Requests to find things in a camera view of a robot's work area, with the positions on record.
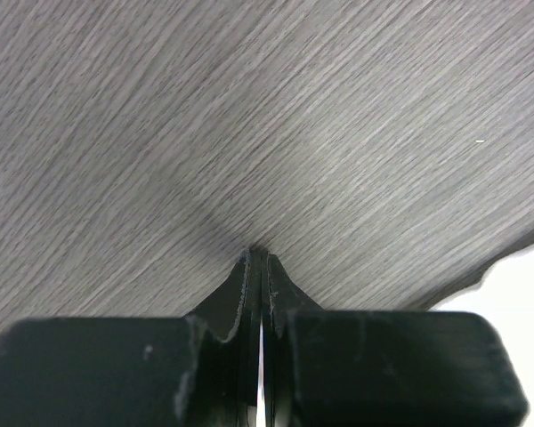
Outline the white t shirt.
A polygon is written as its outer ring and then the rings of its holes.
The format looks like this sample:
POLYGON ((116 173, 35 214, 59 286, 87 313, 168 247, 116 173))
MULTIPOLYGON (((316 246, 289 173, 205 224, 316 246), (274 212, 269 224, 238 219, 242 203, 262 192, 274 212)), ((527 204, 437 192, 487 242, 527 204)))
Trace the white t shirt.
POLYGON ((496 262, 480 284, 433 307, 485 317, 498 331, 530 403, 525 426, 534 426, 534 246, 496 262))

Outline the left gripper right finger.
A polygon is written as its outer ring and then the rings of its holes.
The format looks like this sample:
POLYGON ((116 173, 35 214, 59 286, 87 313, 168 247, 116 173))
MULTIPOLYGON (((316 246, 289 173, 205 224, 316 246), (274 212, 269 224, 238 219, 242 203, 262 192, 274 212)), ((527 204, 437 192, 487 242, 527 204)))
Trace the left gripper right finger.
POLYGON ((275 255, 262 268, 270 426, 518 426, 529 402, 471 312, 325 310, 275 255))

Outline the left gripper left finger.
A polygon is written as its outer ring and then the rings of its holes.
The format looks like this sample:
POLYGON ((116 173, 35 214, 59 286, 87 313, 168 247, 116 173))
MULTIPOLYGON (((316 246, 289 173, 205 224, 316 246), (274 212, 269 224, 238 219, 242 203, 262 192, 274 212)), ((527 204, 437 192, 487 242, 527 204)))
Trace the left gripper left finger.
POLYGON ((252 426, 262 253, 178 318, 27 318, 0 334, 0 426, 252 426))

